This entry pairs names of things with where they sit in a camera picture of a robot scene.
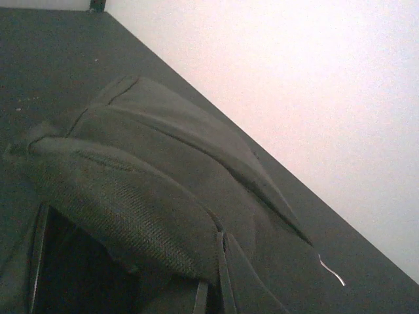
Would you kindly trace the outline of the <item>black student bag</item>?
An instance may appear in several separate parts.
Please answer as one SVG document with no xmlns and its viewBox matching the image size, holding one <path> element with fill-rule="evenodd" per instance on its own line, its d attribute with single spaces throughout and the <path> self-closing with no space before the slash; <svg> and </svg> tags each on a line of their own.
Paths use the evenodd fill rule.
<svg viewBox="0 0 419 314">
<path fill-rule="evenodd" d="M 330 313 L 340 283 L 256 153 L 147 78 L 3 155 L 2 313 Z"/>
</svg>

